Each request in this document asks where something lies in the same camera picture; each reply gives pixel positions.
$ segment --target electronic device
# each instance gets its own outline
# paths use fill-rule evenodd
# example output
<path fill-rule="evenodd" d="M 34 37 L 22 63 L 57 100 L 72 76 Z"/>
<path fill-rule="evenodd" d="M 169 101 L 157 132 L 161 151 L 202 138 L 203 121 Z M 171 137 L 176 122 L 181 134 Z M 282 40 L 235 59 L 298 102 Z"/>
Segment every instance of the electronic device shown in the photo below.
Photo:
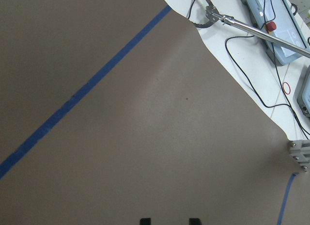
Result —
<path fill-rule="evenodd" d="M 256 1 L 257 1 L 257 5 L 258 5 L 258 10 L 260 11 L 259 14 L 261 14 L 262 17 L 264 18 L 265 17 L 264 16 L 264 14 L 265 14 L 265 9 L 264 9 L 265 6 L 264 6 L 264 8 L 260 7 L 259 3 L 258 3 L 258 0 L 256 0 Z M 208 21 L 206 23 L 204 23 L 204 24 L 197 24 L 197 23 L 193 22 L 193 24 L 197 28 L 209 28 L 210 26 L 212 26 L 213 24 L 217 23 L 218 21 L 221 21 L 224 24 L 227 24 L 227 25 L 230 25 L 232 27 L 238 28 L 240 30 L 243 30 L 245 32 L 248 32 L 250 34 L 253 34 L 253 35 L 255 35 L 255 36 L 265 40 L 268 45 L 270 44 L 270 47 L 272 48 L 272 50 L 273 50 L 273 44 L 272 43 L 274 43 L 274 44 L 276 44 L 275 45 L 276 50 L 279 49 L 280 52 L 282 50 L 284 55 L 285 55 L 285 53 L 288 54 L 288 51 L 290 51 L 292 53 L 292 55 L 288 56 L 288 58 L 294 58 L 294 60 L 295 60 L 295 59 L 299 58 L 302 55 L 306 56 L 307 58 L 310 58 L 309 46 L 306 44 L 305 38 L 302 36 L 301 30 L 298 27 L 296 27 L 296 30 L 298 30 L 298 32 L 300 34 L 300 37 L 301 37 L 301 40 L 302 40 L 302 47 L 300 47 L 298 45 L 295 45 L 295 43 L 291 43 L 289 41 L 283 40 L 282 38 L 279 38 L 279 37 L 277 37 L 275 35 L 271 35 L 272 31 L 277 29 L 277 27 L 276 27 L 274 22 L 273 22 L 273 25 L 271 26 L 271 28 L 273 28 L 273 30 L 267 32 L 266 30 L 263 29 L 263 25 L 265 24 L 265 21 L 262 23 L 262 29 L 263 30 L 257 29 L 255 27 L 252 27 L 252 26 L 250 26 L 248 24 L 245 24 L 245 23 L 235 19 L 233 16 L 220 14 L 219 11 L 217 10 L 217 8 L 213 5 L 211 0 L 206 0 L 206 2 L 208 4 L 206 6 L 206 17 L 208 18 Z M 281 57 L 279 55 L 280 52 L 278 51 L 276 53 L 276 51 L 275 51 L 275 53 L 276 53 L 275 56 L 278 59 Z"/>
<path fill-rule="evenodd" d="M 267 23 L 266 29 L 274 37 L 285 40 L 300 48 L 310 50 L 305 37 L 298 26 L 296 19 L 286 0 L 241 0 L 243 4 L 249 7 L 251 12 L 251 21 L 253 26 L 261 28 Z M 268 46 L 267 54 L 273 61 L 273 51 L 271 42 L 266 41 Z M 301 57 L 299 53 L 289 50 L 285 47 L 275 45 L 275 56 L 277 65 L 287 65 L 290 62 Z"/>
<path fill-rule="evenodd" d="M 307 69 L 306 76 L 302 82 L 301 89 L 297 96 L 297 103 L 306 117 L 310 117 L 310 66 Z"/>

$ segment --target black wire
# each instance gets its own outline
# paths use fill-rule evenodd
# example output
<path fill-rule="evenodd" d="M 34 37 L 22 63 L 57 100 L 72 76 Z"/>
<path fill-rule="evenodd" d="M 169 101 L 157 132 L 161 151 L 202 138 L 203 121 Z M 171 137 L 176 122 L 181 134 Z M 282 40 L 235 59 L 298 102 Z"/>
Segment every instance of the black wire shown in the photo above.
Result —
<path fill-rule="evenodd" d="M 273 51 L 273 61 L 274 61 L 274 63 L 275 63 L 275 62 L 276 62 L 275 47 L 274 47 L 274 44 L 273 44 L 273 43 L 271 43 L 271 46 L 272 46 L 272 51 Z M 310 133 L 307 132 L 307 131 L 305 130 L 305 128 L 301 125 L 300 120 L 299 120 L 299 118 L 298 118 L 298 116 L 297 116 L 295 110 L 294 110 L 293 107 L 292 107 L 292 104 L 290 103 L 289 99 L 288 99 L 287 96 L 286 96 L 286 93 L 285 93 L 285 91 L 284 91 L 284 88 L 283 88 L 283 86 L 282 86 L 282 82 L 281 82 L 281 79 L 280 79 L 278 67 L 277 67 L 276 64 L 275 64 L 275 67 L 276 67 L 277 77 L 278 77 L 278 80 L 279 80 L 279 83 L 280 83 L 281 91 L 282 91 L 282 93 L 283 93 L 283 95 L 284 95 L 286 101 L 289 103 L 290 109 L 291 109 L 291 111 L 292 111 L 292 114 L 293 114 L 293 116 L 294 116 L 296 122 L 298 123 L 298 126 L 300 127 L 300 129 L 301 129 L 301 131 L 303 132 L 303 134 L 305 135 L 305 137 L 308 139 L 308 137 L 307 137 L 307 135 L 305 134 L 305 132 L 306 132 L 307 134 L 309 134 L 309 135 L 310 135 Z"/>
<path fill-rule="evenodd" d="M 196 1 L 196 0 L 193 0 L 192 3 L 191 3 L 191 5 L 190 5 L 189 12 L 188 12 L 188 17 L 187 17 L 188 19 L 190 18 L 190 15 L 191 15 L 191 13 L 192 13 L 192 8 L 193 8 L 193 5 L 194 5 L 195 1 Z"/>
<path fill-rule="evenodd" d="M 272 20 L 274 20 L 274 19 L 276 19 L 276 13 L 275 13 L 275 10 L 274 10 L 273 4 L 272 4 L 272 0 L 270 0 L 270 2 L 271 2 L 272 10 L 273 10 L 273 13 L 274 13 L 274 18 L 273 18 Z M 266 3 L 266 0 L 264 0 L 264 5 L 263 5 L 264 24 L 262 25 L 261 29 L 265 26 L 265 24 L 266 24 L 267 22 L 272 21 L 272 20 L 266 21 L 266 17 L 265 17 L 265 3 Z M 305 128 L 301 125 L 300 120 L 299 120 L 299 118 L 298 118 L 298 116 L 297 116 L 295 110 L 292 108 L 292 105 L 291 105 L 290 101 L 288 100 L 288 98 L 287 98 L 287 96 L 286 96 L 286 94 L 285 94 L 285 92 L 284 92 L 284 89 L 283 89 L 283 86 L 282 86 L 282 83 L 281 83 L 281 79 L 280 79 L 280 76 L 279 76 L 278 67 L 277 67 L 277 65 L 276 65 L 276 54 L 275 54 L 275 49 L 274 49 L 273 43 L 272 43 L 273 58 L 274 58 L 273 60 L 274 60 L 274 64 L 275 64 L 275 67 L 276 67 L 277 77 L 278 77 L 278 80 L 279 80 L 279 83 L 280 83 L 281 91 L 282 91 L 282 93 L 284 94 L 285 99 L 287 100 L 288 104 L 282 103 L 282 104 L 277 104 L 277 105 L 272 105 L 272 106 L 266 105 L 265 102 L 263 101 L 263 99 L 261 98 L 261 96 L 258 94 L 257 90 L 254 88 L 254 86 L 253 86 L 251 80 L 249 79 L 249 77 L 247 76 L 247 74 L 244 72 L 244 70 L 240 67 L 240 65 L 236 62 L 236 60 L 233 58 L 232 54 L 230 53 L 230 51 L 229 51 L 229 49 L 228 49 L 228 46 L 227 46 L 229 40 L 232 40 L 232 39 L 235 39 L 235 38 L 251 38 L 251 37 L 254 37 L 254 36 L 235 36 L 235 37 L 227 38 L 227 39 L 225 40 L 225 49 L 226 49 L 228 55 L 230 56 L 230 58 L 232 59 L 232 61 L 236 64 L 236 66 L 239 68 L 239 70 L 243 73 L 243 75 L 247 78 L 247 80 L 248 80 L 248 82 L 249 82 L 249 84 L 250 84 L 250 86 L 251 86 L 253 92 L 254 92 L 255 95 L 258 97 L 258 99 L 260 100 L 260 102 L 261 102 L 266 108 L 275 108 L 275 107 L 277 107 L 277 106 L 287 106 L 287 107 L 289 107 L 289 108 L 291 109 L 292 114 L 293 114 L 293 117 L 294 117 L 294 119 L 296 120 L 298 126 L 300 127 L 302 133 L 303 133 L 303 134 L 305 135 L 305 137 L 308 139 L 306 133 L 309 134 L 309 135 L 310 135 L 310 133 L 307 132 L 307 131 L 305 130 Z"/>
<path fill-rule="evenodd" d="M 273 21 L 273 20 L 276 19 L 275 8 L 273 7 L 272 0 L 270 0 L 270 4 L 271 4 L 271 8 L 272 8 L 272 12 L 273 12 L 273 14 L 274 14 L 274 17 L 273 17 L 271 20 L 266 21 L 266 16 L 265 16 L 266 0 L 263 0 L 263 2 L 264 2 L 264 3 L 263 3 L 263 19 L 264 19 L 264 24 L 263 24 L 263 26 L 261 27 L 261 29 L 265 26 L 265 24 L 266 24 L 267 22 L 270 22 L 270 21 Z"/>
<path fill-rule="evenodd" d="M 298 7 L 297 7 L 297 5 L 294 4 L 294 3 L 291 3 L 291 5 L 292 5 L 292 7 L 295 8 L 295 12 L 293 12 L 293 15 L 295 16 L 295 15 L 297 14 L 297 12 L 298 12 Z"/>

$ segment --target blue tape line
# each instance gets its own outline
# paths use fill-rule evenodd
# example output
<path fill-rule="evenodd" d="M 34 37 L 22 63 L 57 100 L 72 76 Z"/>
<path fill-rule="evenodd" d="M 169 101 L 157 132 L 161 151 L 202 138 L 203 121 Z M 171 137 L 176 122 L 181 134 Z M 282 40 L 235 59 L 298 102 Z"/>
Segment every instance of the blue tape line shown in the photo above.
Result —
<path fill-rule="evenodd" d="M 49 131 L 82 100 L 164 18 L 171 8 L 167 5 L 130 42 L 83 85 L 63 106 L 45 121 L 19 148 L 0 164 L 0 179 L 20 161 Z"/>
<path fill-rule="evenodd" d="M 299 173 L 293 173 L 291 175 L 290 179 L 289 179 L 289 182 L 287 183 L 286 191 L 285 191 L 285 195 L 284 195 L 284 198 L 283 198 L 283 202 L 282 202 L 282 206 L 281 206 L 281 210 L 280 210 L 280 214 L 279 214 L 277 225 L 281 225 L 281 223 L 282 223 L 282 219 L 283 219 L 283 216 L 284 216 L 284 210 L 285 210 L 287 198 L 289 196 L 289 192 L 290 192 L 290 189 L 291 189 L 291 185 L 293 183 L 294 178 L 296 176 L 298 176 L 298 175 L 299 175 Z"/>

